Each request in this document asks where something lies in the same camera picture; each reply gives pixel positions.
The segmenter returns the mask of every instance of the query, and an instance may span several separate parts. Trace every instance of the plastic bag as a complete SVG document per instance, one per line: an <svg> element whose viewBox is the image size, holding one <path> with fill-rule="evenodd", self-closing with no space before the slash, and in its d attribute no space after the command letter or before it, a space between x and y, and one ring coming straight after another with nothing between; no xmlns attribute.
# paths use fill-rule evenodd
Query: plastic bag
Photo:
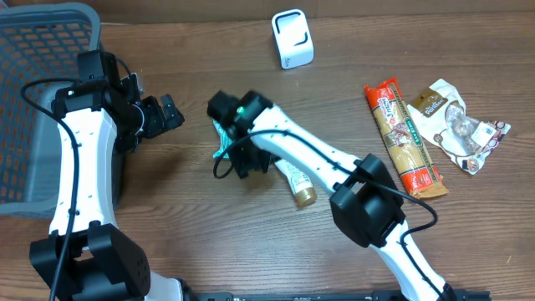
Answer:
<svg viewBox="0 0 535 301"><path fill-rule="evenodd" d="M482 122L466 116L465 102L444 79L418 94L409 103L409 111L421 135L472 175L511 129L505 122Z"/></svg>

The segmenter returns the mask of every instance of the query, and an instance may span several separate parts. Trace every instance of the gold cap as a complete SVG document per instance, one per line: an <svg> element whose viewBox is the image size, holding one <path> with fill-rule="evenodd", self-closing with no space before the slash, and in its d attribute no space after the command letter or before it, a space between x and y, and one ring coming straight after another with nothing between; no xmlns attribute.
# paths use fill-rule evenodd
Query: gold cap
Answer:
<svg viewBox="0 0 535 301"><path fill-rule="evenodd" d="M317 198L316 191L312 187L305 188L295 194L295 201L297 202L298 207L301 208L313 204Z"/></svg>

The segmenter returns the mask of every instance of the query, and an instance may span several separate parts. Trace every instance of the table surface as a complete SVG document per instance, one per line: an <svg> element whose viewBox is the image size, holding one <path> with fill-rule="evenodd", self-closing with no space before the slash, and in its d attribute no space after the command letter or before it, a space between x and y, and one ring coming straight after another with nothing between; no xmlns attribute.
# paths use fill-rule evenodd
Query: table surface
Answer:
<svg viewBox="0 0 535 301"><path fill-rule="evenodd" d="M274 168L239 181L213 178L217 133L206 102L219 90L265 94L303 128L357 156L393 164L364 97L396 76L406 99L443 78L479 120L512 129L476 176L427 143L447 196L428 201L439 223L415 234L454 288L495 300L535 299L535 13L466 13L310 20L314 61L282 71L268 21L107 26L102 42L138 72L147 94L171 94L184 125L128 156L116 211L121 231L153 270L197 292L348 293L396 289L370 248L334 225L328 198L298 210ZM411 225L430 219L406 203ZM34 300L48 288L28 261L49 221L0 217L0 299Z"/></svg>

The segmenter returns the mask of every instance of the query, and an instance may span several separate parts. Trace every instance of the wire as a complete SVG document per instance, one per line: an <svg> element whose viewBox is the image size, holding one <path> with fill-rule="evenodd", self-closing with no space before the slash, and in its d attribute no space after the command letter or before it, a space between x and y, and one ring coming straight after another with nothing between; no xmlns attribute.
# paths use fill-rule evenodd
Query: wire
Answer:
<svg viewBox="0 0 535 301"><path fill-rule="evenodd" d="M52 82L73 82L77 83L77 79L66 79L66 78L57 78L57 79L40 79L35 80L33 82L29 82L25 84L20 89L20 95L24 99L24 101L34 107L36 110L44 113L48 117L55 120L59 125L61 125L64 130L67 132L67 135L69 135L71 144L73 146L73 156L74 156L74 174L73 174L73 191L71 195L70 200L70 209L69 209L69 221L67 223L67 230L65 232L64 236L64 243L61 247L61 251L59 254L59 260L58 260L58 266L56 267L56 271L54 272L53 276L53 282L52 286L50 287L50 296L48 298L49 301L54 301L56 298L56 292L58 291L59 286L59 280L61 279L61 274L63 272L63 265L65 263L65 258L67 257L67 251L69 248L69 239L71 236L71 233L73 232L74 227L74 217L77 214L76 211L76 201L78 197L78 184L79 184L79 153L78 153L78 143L76 142L76 137L73 134L73 131L64 123L63 120L56 117L54 114L52 114L50 111L46 110L44 107L35 104L26 96L26 90L34 85L37 84L45 84L45 83L52 83Z"/></svg>
<svg viewBox="0 0 535 301"><path fill-rule="evenodd" d="M438 296L440 297L440 299L442 300L445 300L446 301L446 297L441 293L441 291L433 284L433 282L431 282L431 280L425 275L424 271L421 270L420 266L418 265L418 263L416 262L416 260L412 257L412 255L410 254L409 252L409 249L407 248L407 244L405 243L405 237L407 237L407 235L411 234L411 233L414 233L414 232L418 232L418 231L422 231L422 230L425 230L425 229L428 229L430 227L433 227L435 226L435 224L438 222L438 215L436 214L436 211L435 209L433 209L433 207L431 207L429 204L421 201L421 200L418 200L417 198L413 197L413 196L410 196L402 191L399 191L397 189L393 189L393 188L390 188L388 186L385 186L385 185L382 185L382 184L379 184L378 182L376 181L372 181L364 176L361 176L359 174L356 174L356 173L353 173L352 171L346 169L346 168L343 168L338 162L335 162L333 161L331 158L329 158L327 155L325 155L321 150L319 150L316 146L312 145L310 142L306 141L303 137L299 136L299 135L296 135L294 133L292 133L291 131L289 130L275 130L275 129L271 129L271 130L259 130L259 131L255 131L255 132L252 132L252 133L249 133L245 136L243 136L242 138L232 142L217 158L216 158L216 163L214 164L214 168L213 168L213 174L214 174L214 177L216 177L216 179L222 179L226 176L228 176L231 172L232 172L232 168L233 168L233 165L230 166L230 168L225 171L224 174L218 176L217 175L217 167L219 166L219 164L221 163L221 161L223 160L223 157L229 153L230 151L232 151L234 148L236 148L237 146L243 144L245 141L247 140L250 140L253 136L255 135L265 135L265 134L280 134L280 135L288 135L288 136L291 136L293 138L295 138L296 140L300 141L301 143L305 144L308 148L310 148L312 151L314 151L316 154L318 154L318 156L322 157L324 160L326 160L330 165L332 165L334 168L336 169L339 169L341 171L343 171L344 173L348 174L348 175L351 175L351 176L354 176L355 179L357 181L360 181L360 182L363 182L363 183L368 183L370 184L371 186L374 186L378 189L381 189L381 190L384 190L384 191L388 191L390 193L393 193L397 196L401 196L401 197L404 197L405 199L409 200L409 201L412 201L422 207L424 207L427 211L429 211L429 213L433 216L433 220L431 222L428 222L424 225L421 225L421 226L418 226L418 227L414 227L414 228L411 228L407 231L405 231L403 234L401 234L400 236L400 245L401 247L403 248L403 251L405 252L405 254L407 255L407 257L409 258L409 260L412 262L412 264L414 265L415 269L418 271L418 273L420 273L421 277L423 278L424 281L426 281L432 288L433 290L435 290L435 292L438 294Z"/></svg>
<svg viewBox="0 0 535 301"><path fill-rule="evenodd" d="M119 62L119 64L121 64L123 66L123 68L125 69L126 73L128 74L128 78L131 79L132 78L132 73L130 72L130 69L128 69L128 66L126 65L125 61L120 59L119 57L115 57L115 60L117 60L117 62ZM128 96L126 99L130 100L130 98L132 96L134 96L134 85L133 84L130 84L130 89L128 91Z"/></svg>
<svg viewBox="0 0 535 301"><path fill-rule="evenodd" d="M126 70L128 77L132 76L132 73L130 72L130 69L128 69L128 66L126 65L125 61L118 57L115 57L115 59L117 60L117 62L119 62L119 64L123 65L123 68Z"/></svg>
<svg viewBox="0 0 535 301"><path fill-rule="evenodd" d="M135 135L138 135L140 132L143 131L143 125L145 125L145 114L143 114L143 110L141 110L139 106L137 105L133 105L133 106L136 107L141 113L141 126L140 126L140 129L135 132Z"/></svg>

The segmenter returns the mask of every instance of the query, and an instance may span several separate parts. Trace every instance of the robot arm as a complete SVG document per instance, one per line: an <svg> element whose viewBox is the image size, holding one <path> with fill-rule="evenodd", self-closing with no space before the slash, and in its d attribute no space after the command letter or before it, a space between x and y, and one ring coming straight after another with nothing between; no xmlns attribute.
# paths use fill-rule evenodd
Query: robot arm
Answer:
<svg viewBox="0 0 535 301"><path fill-rule="evenodd" d="M119 79L113 54L90 51L78 56L80 81L59 89L53 114L73 131L79 150L79 188L69 255L56 296L60 300L182 301L181 283L151 272L143 250L117 228L112 205L112 158L137 148L184 121L171 97L162 109L149 96L140 99L135 74ZM62 159L58 205L47 239L32 242L30 262L52 287L58 252L64 244L73 189L70 138L59 126ZM83 250L93 257L74 260Z"/></svg>
<svg viewBox="0 0 535 301"><path fill-rule="evenodd" d="M300 136L345 170L354 171L370 180L395 188L383 163L372 155L362 161L325 144L291 121L283 111L260 94L249 92L237 100L219 92L208 104L208 114L237 140L258 131L281 130ZM251 135L251 142L261 152L266 151L297 166L313 178L330 196L336 225L361 247L371 246L385 261L401 286L404 296L413 301L435 301L439 294L422 278L400 245L400 236L408 230L405 215L400 210L403 200L364 184L355 194L357 184L351 175L334 168L316 151L291 135L267 133ZM239 175L244 168L265 166L266 156L258 156L250 145L231 150L231 162ZM451 287L435 273L410 235L405 237L407 248L424 275L447 300L455 300Z"/></svg>

